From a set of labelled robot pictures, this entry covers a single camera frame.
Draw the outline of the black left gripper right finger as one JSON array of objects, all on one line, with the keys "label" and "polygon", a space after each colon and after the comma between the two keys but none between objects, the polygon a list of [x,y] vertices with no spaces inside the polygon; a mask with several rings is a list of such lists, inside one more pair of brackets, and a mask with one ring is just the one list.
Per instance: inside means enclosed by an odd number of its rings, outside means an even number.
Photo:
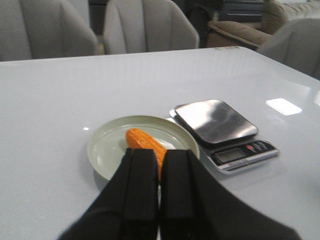
[{"label": "black left gripper right finger", "polygon": [[299,240],[293,229],[226,190],[191,150],[168,150],[161,170],[163,240]]}]

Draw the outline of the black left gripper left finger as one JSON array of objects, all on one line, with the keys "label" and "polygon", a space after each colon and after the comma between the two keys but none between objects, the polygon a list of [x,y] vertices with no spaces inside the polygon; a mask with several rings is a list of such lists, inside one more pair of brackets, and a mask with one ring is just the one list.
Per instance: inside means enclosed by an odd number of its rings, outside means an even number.
[{"label": "black left gripper left finger", "polygon": [[61,240],[155,240],[158,164],[151,149],[128,148],[113,177]]}]

